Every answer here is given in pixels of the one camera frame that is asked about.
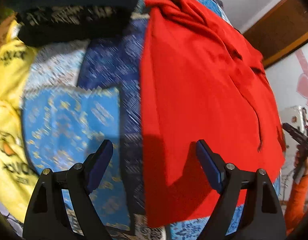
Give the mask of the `person right hand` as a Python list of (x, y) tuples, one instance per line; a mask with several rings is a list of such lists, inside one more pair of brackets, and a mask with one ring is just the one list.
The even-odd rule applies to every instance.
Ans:
[(304, 177), (308, 174), (308, 158), (304, 158), (301, 150), (296, 152), (294, 166), (298, 176)]

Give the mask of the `orange sleeve forearm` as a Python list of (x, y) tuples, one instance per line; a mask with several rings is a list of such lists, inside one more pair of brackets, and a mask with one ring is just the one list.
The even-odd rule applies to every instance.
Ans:
[(308, 191), (308, 174), (304, 175), (300, 182), (293, 183), (290, 198), (284, 214), (287, 235), (291, 233), (304, 215), (304, 204)]

